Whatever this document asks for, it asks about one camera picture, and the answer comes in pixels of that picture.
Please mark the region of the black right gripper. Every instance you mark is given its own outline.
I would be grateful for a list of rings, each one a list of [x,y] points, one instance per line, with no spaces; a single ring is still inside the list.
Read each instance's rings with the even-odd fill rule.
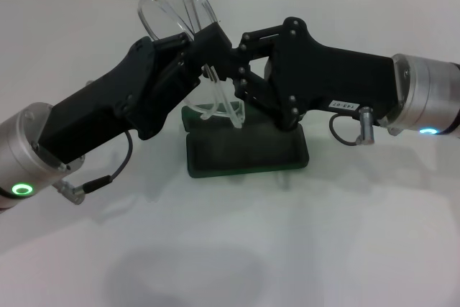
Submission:
[[[231,50],[231,62],[261,58],[268,58],[264,79],[249,65],[236,67],[235,96],[269,117],[278,129],[292,129],[310,110],[333,111],[332,101],[368,106],[375,119],[397,106],[391,58],[322,45],[299,18],[245,32]]]

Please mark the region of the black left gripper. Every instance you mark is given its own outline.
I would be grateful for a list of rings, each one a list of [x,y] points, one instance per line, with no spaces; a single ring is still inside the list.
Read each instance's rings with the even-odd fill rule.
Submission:
[[[209,64],[185,56],[159,74],[156,57],[150,38],[136,41],[114,69],[52,107],[39,146],[68,164],[126,130],[137,130],[143,140],[155,136],[169,111],[183,101],[193,110],[217,110],[224,105],[222,82]],[[201,77],[207,80],[205,98],[210,106],[190,100]]]

